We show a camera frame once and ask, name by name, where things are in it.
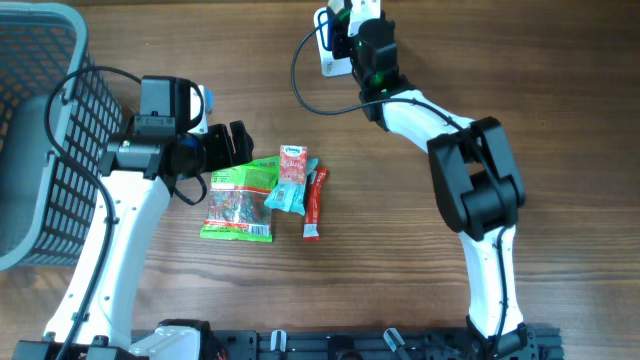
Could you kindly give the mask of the red white tissue pack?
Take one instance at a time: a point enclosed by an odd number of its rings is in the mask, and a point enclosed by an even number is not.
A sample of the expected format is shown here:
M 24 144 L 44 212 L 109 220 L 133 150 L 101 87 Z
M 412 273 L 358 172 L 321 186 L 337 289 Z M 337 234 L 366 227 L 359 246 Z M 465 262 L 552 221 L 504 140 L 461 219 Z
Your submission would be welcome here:
M 307 158 L 305 146 L 282 145 L 279 153 L 279 182 L 282 184 L 304 184 Z

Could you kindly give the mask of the green snack bag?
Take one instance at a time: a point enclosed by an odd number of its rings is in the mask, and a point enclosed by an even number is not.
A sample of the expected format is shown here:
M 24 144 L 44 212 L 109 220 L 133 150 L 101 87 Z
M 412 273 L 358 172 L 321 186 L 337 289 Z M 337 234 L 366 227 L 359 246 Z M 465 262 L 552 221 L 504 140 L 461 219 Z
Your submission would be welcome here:
M 200 237 L 270 243 L 272 210 L 265 202 L 277 185 L 278 172 L 277 156 L 213 172 Z

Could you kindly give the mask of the teal wrapper packet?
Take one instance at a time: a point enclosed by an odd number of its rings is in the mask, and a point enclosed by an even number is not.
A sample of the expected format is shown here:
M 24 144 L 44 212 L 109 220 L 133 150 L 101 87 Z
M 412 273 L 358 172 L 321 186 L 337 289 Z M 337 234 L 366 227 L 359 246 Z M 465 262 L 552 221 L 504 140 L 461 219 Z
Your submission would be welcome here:
M 307 177 L 315 170 L 318 162 L 319 160 L 317 158 L 307 160 L 306 181 Z M 265 200 L 265 205 L 270 209 L 294 212 L 304 216 L 305 206 L 303 202 L 305 199 L 306 181 L 304 184 L 282 184 L 278 180 L 277 185 Z

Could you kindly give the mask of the red stick sachet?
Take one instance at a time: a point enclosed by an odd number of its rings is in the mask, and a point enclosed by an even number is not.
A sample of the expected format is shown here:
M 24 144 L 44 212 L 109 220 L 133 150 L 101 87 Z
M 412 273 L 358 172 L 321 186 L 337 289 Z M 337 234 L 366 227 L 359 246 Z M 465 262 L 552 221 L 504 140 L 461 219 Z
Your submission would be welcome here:
M 327 178 L 327 174 L 328 170 L 326 168 L 319 168 L 311 173 L 312 177 L 303 227 L 304 241 L 318 241 L 320 239 L 318 232 L 320 199 L 322 187 Z

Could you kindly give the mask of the green lid jar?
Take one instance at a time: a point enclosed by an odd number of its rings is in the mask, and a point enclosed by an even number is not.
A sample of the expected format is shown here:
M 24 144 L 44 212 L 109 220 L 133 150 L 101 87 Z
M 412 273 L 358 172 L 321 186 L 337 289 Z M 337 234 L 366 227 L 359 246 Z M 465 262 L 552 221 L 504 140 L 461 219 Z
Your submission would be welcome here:
M 351 0 L 329 0 L 326 7 L 328 18 L 330 20 L 336 19 L 337 21 L 343 21 L 348 19 L 353 7 Z

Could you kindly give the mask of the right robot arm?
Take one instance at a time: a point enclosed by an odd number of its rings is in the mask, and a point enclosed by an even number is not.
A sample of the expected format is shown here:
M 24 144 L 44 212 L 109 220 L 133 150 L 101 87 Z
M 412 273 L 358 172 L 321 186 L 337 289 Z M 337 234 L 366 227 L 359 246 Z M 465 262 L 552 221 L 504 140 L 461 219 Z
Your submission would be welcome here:
M 395 24 L 378 14 L 360 20 L 329 10 L 328 50 L 350 61 L 358 109 L 428 156 L 436 205 L 458 235 L 470 285 L 468 326 L 488 359 L 527 347 L 514 280 L 513 243 L 524 183 L 502 124 L 473 120 L 426 99 L 401 74 Z

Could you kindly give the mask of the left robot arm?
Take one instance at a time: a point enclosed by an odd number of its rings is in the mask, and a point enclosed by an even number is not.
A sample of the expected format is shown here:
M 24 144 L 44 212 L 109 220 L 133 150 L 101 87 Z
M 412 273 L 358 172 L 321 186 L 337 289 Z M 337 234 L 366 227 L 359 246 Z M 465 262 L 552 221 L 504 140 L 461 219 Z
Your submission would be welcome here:
M 220 344 L 206 321 L 169 319 L 139 341 L 132 313 L 155 229 L 176 195 L 179 179 L 252 161 L 243 122 L 195 134 L 205 111 L 194 111 L 198 86 L 168 76 L 140 79 L 140 111 L 129 133 L 108 138 L 96 172 L 69 154 L 71 180 L 99 195 L 65 297 L 39 341 L 21 340 L 16 359 L 215 359 Z

